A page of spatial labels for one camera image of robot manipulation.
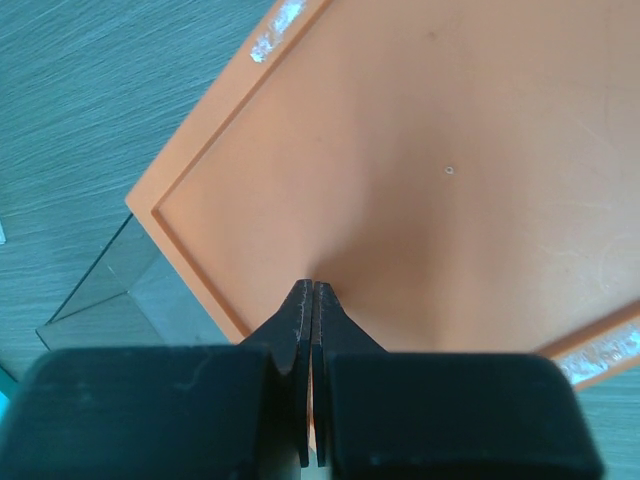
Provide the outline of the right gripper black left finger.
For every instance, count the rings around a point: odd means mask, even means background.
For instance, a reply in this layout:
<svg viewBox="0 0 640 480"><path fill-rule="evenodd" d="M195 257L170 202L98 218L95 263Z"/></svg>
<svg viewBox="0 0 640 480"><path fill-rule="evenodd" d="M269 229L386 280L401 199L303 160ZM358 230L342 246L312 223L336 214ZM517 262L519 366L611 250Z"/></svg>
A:
<svg viewBox="0 0 640 480"><path fill-rule="evenodd" d="M5 479L296 479L309 464L313 285L237 345L66 349L1 423Z"/></svg>

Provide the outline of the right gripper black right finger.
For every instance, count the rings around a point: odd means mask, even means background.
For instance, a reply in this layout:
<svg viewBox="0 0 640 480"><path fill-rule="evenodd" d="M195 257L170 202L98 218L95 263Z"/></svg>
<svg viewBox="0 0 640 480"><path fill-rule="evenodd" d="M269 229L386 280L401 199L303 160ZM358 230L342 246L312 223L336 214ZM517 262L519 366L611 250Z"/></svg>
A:
<svg viewBox="0 0 640 480"><path fill-rule="evenodd" d="M312 313L316 455L335 479L600 479L570 383L522 353L396 353L330 285Z"/></svg>

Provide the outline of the clear drawer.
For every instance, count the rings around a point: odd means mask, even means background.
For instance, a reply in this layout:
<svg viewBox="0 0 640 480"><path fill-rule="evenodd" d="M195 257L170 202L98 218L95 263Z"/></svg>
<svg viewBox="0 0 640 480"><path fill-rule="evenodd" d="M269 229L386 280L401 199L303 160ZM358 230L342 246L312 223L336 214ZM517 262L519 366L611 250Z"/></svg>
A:
<svg viewBox="0 0 640 480"><path fill-rule="evenodd" d="M36 333L50 350L229 342L132 215Z"/></svg>

